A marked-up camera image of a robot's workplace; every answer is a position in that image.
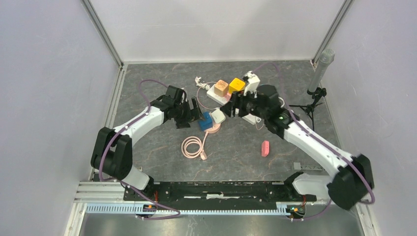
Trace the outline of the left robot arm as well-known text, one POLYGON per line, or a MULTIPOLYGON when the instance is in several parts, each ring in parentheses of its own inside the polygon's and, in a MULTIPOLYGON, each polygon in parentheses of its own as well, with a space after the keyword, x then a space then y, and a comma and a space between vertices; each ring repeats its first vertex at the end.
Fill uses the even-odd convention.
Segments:
POLYGON ((176 128, 189 128, 203 118, 196 97, 187 98, 185 90, 168 86, 166 93, 153 101, 130 121, 115 128, 99 130, 90 164, 101 181, 118 180, 135 188, 142 200, 154 196, 153 179, 133 165, 133 146, 154 128, 174 120, 176 128))

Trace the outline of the blue cube socket adapter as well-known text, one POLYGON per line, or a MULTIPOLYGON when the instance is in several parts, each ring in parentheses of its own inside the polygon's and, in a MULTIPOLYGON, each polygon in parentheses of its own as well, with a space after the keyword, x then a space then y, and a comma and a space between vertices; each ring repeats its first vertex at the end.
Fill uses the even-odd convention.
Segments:
POLYGON ((204 112, 201 120, 198 120, 198 125, 201 131, 206 131, 213 127, 213 121, 210 112, 204 112))

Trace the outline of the pink round socket base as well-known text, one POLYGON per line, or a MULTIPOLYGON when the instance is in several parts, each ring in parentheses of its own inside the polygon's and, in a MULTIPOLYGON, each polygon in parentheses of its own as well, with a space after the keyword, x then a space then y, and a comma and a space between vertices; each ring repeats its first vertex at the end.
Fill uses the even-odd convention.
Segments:
POLYGON ((219 123, 217 123, 216 120, 212 119, 212 127, 206 129, 204 132, 208 134, 213 134, 213 133, 218 132, 221 128, 221 123, 223 123, 225 120, 226 118, 219 119, 218 120, 219 123))

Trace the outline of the pink plug adapter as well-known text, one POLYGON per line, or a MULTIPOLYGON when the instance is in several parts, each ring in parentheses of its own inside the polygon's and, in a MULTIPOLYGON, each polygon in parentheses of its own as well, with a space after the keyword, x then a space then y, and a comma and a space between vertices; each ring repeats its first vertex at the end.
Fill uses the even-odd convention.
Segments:
POLYGON ((265 140, 261 144, 261 156, 267 157, 269 155, 269 141, 265 140))

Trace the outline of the white usb charger plug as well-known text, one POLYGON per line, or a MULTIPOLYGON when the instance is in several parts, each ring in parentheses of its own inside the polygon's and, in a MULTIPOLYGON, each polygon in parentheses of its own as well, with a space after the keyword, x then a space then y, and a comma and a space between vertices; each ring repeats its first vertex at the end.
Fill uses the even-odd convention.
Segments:
POLYGON ((210 113, 210 116, 212 118, 212 121, 216 124, 221 124, 222 122, 226 120, 226 116, 219 108, 212 111, 210 113))

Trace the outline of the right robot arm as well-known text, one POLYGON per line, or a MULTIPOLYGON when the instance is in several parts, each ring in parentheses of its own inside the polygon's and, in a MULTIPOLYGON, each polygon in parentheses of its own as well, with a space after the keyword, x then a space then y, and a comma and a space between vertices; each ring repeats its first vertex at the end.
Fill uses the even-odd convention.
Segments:
POLYGON ((340 208, 350 210, 357 203, 375 203, 369 158, 363 154, 353 156, 318 135, 288 105, 282 104, 276 87, 261 85, 255 92, 235 91, 220 110, 229 117, 254 115, 263 119, 268 131, 313 158, 332 178, 326 188, 340 208))

